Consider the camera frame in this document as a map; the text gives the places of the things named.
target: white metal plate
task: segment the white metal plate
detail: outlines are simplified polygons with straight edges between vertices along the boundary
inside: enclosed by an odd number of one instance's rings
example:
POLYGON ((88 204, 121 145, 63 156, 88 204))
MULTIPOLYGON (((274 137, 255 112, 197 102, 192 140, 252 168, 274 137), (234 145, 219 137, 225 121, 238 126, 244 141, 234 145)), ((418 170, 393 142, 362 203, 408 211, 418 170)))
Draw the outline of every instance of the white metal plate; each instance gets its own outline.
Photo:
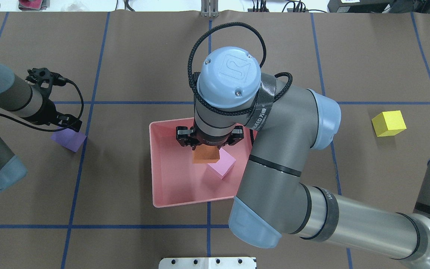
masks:
POLYGON ((165 258, 159 269, 256 269, 255 257, 165 258))

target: logo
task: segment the logo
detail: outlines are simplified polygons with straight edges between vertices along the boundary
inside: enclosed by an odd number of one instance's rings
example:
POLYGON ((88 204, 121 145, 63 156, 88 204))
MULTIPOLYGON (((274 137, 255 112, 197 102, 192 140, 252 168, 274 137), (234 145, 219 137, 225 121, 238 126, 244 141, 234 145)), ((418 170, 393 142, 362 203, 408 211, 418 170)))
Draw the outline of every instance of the logo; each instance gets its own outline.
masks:
POLYGON ((255 124, 253 124, 254 129, 258 128, 258 126, 263 122, 263 120, 265 119, 266 112, 266 108, 261 109, 260 116, 258 116, 258 119, 256 120, 255 124))
POLYGON ((246 79, 251 63, 232 55, 226 55, 220 68, 220 75, 225 75, 236 80, 246 79))
POLYGON ((333 197, 331 196, 331 192, 329 192, 327 189, 324 189, 324 193, 326 194, 326 197, 331 200, 333 197))

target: metal bracket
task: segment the metal bracket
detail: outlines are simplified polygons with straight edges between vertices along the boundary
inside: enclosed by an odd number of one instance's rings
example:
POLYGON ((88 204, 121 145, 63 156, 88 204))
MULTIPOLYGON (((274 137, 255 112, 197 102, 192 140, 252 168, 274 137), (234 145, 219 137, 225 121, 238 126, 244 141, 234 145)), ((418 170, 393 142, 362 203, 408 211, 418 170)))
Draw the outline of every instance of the metal bracket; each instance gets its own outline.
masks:
POLYGON ((216 18, 218 17, 218 0, 202 0, 202 17, 216 18))
POLYGON ((159 269, 256 269, 256 257, 165 258, 159 269))

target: pink cube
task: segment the pink cube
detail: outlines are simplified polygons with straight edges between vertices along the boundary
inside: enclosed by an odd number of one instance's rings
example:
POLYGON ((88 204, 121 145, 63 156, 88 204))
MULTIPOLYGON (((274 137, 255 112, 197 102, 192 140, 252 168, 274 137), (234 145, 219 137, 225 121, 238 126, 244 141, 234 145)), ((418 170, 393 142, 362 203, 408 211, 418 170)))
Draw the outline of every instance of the pink cube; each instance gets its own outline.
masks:
POLYGON ((225 175, 232 169, 232 167, 235 165, 235 158, 232 157, 227 151, 220 149, 220 160, 216 163, 209 163, 207 166, 215 172, 217 177, 220 179, 223 179, 225 175))

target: black device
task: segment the black device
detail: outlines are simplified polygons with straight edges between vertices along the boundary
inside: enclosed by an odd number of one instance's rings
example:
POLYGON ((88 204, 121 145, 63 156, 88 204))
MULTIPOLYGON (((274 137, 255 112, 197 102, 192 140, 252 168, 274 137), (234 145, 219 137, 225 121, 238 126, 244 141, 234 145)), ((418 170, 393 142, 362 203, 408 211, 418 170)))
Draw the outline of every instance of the black device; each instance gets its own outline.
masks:
POLYGON ((330 0, 328 11, 333 13, 382 13, 386 10, 389 0, 330 0))
POLYGON ((430 13, 430 0, 392 0, 389 13, 430 13))

